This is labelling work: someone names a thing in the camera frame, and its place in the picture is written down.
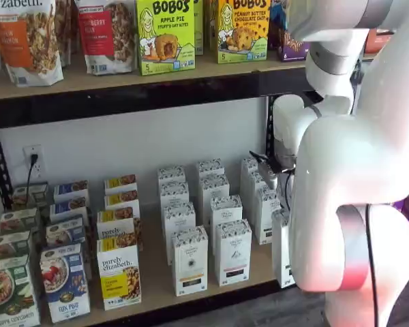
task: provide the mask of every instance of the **power cord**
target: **power cord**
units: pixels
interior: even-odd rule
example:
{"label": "power cord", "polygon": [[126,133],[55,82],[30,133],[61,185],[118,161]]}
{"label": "power cord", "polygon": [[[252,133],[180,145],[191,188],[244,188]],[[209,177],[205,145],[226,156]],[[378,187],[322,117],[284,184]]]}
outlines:
{"label": "power cord", "polygon": [[379,326],[379,308],[378,308],[378,299],[377,299],[376,273],[374,271],[373,247],[371,243],[371,232],[369,229],[369,210],[370,208],[371,208],[371,204],[367,204],[367,206],[365,207],[365,228],[367,230],[369,269],[371,270],[371,282],[372,282],[372,289],[373,289],[374,327],[378,327]]}
{"label": "power cord", "polygon": [[30,168],[29,168],[29,173],[27,175],[27,184],[26,184],[26,203],[25,207],[27,207],[27,202],[29,201],[29,184],[30,184],[30,176],[32,174],[32,169],[36,162],[38,161],[38,155],[36,153],[32,154],[30,156]]}

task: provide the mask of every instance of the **electrical outlet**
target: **electrical outlet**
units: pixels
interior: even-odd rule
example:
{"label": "electrical outlet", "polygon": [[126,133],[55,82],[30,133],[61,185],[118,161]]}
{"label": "electrical outlet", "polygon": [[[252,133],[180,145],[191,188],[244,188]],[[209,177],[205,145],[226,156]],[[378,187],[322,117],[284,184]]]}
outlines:
{"label": "electrical outlet", "polygon": [[31,173],[31,181],[39,180],[44,178],[46,175],[46,166],[44,165],[44,156],[42,154],[42,146],[41,145],[29,145],[22,148],[23,153],[25,154],[25,162],[27,166],[27,172],[30,169],[30,156],[33,154],[38,155],[38,160],[36,161],[35,165],[33,165],[32,173]]}

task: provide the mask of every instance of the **black cable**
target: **black cable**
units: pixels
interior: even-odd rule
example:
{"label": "black cable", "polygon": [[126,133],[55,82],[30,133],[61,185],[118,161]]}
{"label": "black cable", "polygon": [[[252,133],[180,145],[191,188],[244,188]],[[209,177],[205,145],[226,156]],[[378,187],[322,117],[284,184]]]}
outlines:
{"label": "black cable", "polygon": [[367,243],[368,243],[368,256],[369,256],[369,269],[371,270],[371,283],[373,289],[373,304],[374,304],[374,327],[379,326],[379,308],[377,302],[377,285],[376,285],[376,273],[374,271],[374,257],[373,247],[371,244],[371,232],[369,229],[369,209],[371,204],[367,204],[365,207],[365,227],[367,229]]}

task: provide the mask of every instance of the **red label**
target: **red label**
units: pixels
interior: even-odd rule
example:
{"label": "red label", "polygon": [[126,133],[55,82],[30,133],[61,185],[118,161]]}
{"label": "red label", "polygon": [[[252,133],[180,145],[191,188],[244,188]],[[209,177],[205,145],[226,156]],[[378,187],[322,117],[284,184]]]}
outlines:
{"label": "red label", "polygon": [[79,25],[83,52],[89,56],[113,56],[112,21],[110,11],[100,7],[81,7]]}

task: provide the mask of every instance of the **floor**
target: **floor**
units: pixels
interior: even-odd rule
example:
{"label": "floor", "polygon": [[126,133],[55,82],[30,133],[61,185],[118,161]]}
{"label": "floor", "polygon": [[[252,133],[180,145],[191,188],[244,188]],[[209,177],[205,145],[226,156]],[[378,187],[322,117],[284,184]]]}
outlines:
{"label": "floor", "polygon": [[[323,305],[322,294],[308,294],[295,287],[158,327],[323,327]],[[409,327],[409,283],[394,307],[388,326]]]}

